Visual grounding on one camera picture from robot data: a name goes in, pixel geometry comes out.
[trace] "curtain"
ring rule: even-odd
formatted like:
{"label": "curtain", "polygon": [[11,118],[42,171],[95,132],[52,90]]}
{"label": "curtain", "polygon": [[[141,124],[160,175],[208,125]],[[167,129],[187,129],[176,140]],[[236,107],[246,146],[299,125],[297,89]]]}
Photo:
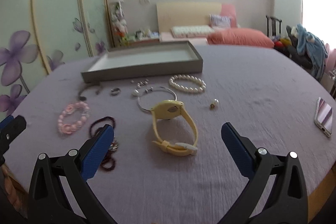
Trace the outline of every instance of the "curtain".
{"label": "curtain", "polygon": [[335,15],[336,0],[302,0],[302,25],[323,40],[329,49],[326,71],[336,67]]}

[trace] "sliding wardrobe door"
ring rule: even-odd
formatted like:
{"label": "sliding wardrobe door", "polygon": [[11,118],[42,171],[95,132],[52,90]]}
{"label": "sliding wardrobe door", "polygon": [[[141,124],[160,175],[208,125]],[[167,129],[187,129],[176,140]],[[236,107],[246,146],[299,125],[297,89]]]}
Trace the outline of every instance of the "sliding wardrobe door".
{"label": "sliding wardrobe door", "polygon": [[51,70],[90,54],[78,0],[32,0],[37,37]]}
{"label": "sliding wardrobe door", "polygon": [[45,75],[30,0],[0,0],[0,121]]}
{"label": "sliding wardrobe door", "polygon": [[105,0],[82,0],[88,37],[97,55],[110,46],[110,27]]}

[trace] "white phone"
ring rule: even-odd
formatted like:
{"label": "white phone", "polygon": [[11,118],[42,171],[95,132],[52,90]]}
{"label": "white phone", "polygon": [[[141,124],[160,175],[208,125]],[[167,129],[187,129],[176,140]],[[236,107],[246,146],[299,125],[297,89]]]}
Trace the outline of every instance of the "white phone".
{"label": "white phone", "polygon": [[328,138],[331,138],[333,126],[333,109],[321,97],[317,100],[314,122]]}

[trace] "pink beaded bracelet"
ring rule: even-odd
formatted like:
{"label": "pink beaded bracelet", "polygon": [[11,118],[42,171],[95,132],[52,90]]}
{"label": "pink beaded bracelet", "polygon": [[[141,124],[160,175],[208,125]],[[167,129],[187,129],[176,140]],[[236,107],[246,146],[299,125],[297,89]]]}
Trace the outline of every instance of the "pink beaded bracelet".
{"label": "pink beaded bracelet", "polygon": [[[64,117],[67,116],[67,115],[73,114],[79,108],[83,109],[81,119],[79,121],[73,123],[73,124],[69,124],[69,123],[63,124]],[[60,133],[64,133],[64,134],[72,134],[72,133],[76,132],[87,121],[87,119],[89,117],[89,110],[90,110],[90,108],[89,108],[88,104],[85,103],[85,102],[82,102],[82,101],[76,102],[74,104],[67,105],[65,110],[63,110],[61,115],[58,117],[58,120],[57,120],[58,131]]]}

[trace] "yellow watch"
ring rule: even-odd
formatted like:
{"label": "yellow watch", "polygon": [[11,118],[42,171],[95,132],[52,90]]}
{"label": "yellow watch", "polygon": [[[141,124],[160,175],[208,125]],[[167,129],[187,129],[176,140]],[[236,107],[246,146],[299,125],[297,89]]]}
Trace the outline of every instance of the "yellow watch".
{"label": "yellow watch", "polygon": [[[155,107],[151,109],[152,117],[153,117],[153,129],[157,141],[153,141],[158,147],[161,148],[162,151],[173,154],[175,156],[188,156],[188,155],[196,155],[197,153],[197,141],[198,141],[198,130],[190,115],[184,108],[184,103],[175,101],[175,100],[164,100],[157,104]],[[187,123],[192,128],[195,135],[195,143],[193,145],[188,143],[176,143],[171,144],[168,141],[162,140],[159,136],[158,129],[156,126],[158,119],[172,119],[178,116],[182,116]]]}

